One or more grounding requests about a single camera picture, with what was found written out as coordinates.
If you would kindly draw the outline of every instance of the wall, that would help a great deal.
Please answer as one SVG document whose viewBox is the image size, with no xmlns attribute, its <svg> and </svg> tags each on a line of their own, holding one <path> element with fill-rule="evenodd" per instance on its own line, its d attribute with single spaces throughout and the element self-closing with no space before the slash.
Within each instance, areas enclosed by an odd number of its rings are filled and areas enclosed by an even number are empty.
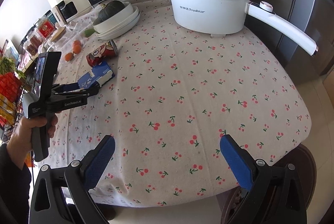
<svg viewBox="0 0 334 224">
<path fill-rule="evenodd" d="M 11 39 L 18 48 L 29 28 L 50 9 L 47 0 L 4 0 L 0 6 L 0 47 Z"/>
</svg>

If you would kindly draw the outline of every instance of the blue gripper pad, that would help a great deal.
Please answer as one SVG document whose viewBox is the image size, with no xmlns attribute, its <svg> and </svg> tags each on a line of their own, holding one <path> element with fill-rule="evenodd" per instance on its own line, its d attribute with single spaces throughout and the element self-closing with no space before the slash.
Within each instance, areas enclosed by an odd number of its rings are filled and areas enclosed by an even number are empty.
<svg viewBox="0 0 334 224">
<path fill-rule="evenodd" d="M 243 159 L 242 150 L 243 149 L 238 146 L 238 144 L 230 135 L 224 135 L 221 137 L 221 153 L 223 154 L 228 165 L 230 166 L 234 177 L 239 182 L 239 185 L 242 188 L 246 188 L 248 191 L 250 191 L 253 187 L 252 171 Z"/>
<path fill-rule="evenodd" d="M 115 152 L 115 139 L 105 136 L 94 150 L 89 151 L 81 161 L 80 173 L 86 191 L 96 187 Z"/>
</svg>

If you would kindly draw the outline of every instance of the tile floor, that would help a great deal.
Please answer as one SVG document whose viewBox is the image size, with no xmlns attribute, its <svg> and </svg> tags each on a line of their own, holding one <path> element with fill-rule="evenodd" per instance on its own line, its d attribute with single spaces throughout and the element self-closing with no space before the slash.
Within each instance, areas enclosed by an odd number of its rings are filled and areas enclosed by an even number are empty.
<svg viewBox="0 0 334 224">
<path fill-rule="evenodd" d="M 317 183 L 307 209 L 308 224 L 317 224 L 334 198 L 334 108 L 322 84 L 314 78 L 296 86 L 312 119 L 312 128 L 303 144 L 317 165 Z M 117 207 L 112 224 L 210 223 L 219 224 L 221 212 L 216 197 L 165 208 Z"/>
<path fill-rule="evenodd" d="M 317 165 L 317 183 L 307 209 L 309 224 L 317 224 L 334 198 L 334 108 L 321 78 L 297 86 L 312 119 L 312 128 L 303 144 Z"/>
</svg>

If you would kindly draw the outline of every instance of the black sleeve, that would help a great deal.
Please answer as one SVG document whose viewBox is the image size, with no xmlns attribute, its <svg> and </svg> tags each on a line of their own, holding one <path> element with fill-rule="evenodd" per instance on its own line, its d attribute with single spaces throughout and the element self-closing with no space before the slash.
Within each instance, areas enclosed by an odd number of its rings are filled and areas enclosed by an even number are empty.
<svg viewBox="0 0 334 224">
<path fill-rule="evenodd" d="M 20 170 L 10 159 L 6 144 L 0 146 L 0 197 L 18 224 L 28 224 L 30 182 L 26 164 Z"/>
</svg>

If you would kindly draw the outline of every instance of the cherry print tablecloth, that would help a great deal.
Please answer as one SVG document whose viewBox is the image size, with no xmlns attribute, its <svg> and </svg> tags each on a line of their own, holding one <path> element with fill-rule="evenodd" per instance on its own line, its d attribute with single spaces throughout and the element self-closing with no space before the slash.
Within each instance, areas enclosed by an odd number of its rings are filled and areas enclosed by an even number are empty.
<svg viewBox="0 0 334 224">
<path fill-rule="evenodd" d="M 109 64 L 116 77 L 86 106 L 59 115 L 41 164 L 67 166 L 112 135 L 116 151 L 93 199 L 167 206 L 237 185 L 219 149 L 224 134 L 270 165 L 308 136 L 303 100 L 250 30 L 211 38 L 175 23 L 170 0 L 128 1 L 141 17 L 115 40 L 119 57 Z M 96 13 L 76 21 L 89 25 Z M 101 43 L 93 35 L 72 62 L 61 61 L 56 82 L 77 81 L 90 69 L 85 55 Z"/>
</svg>

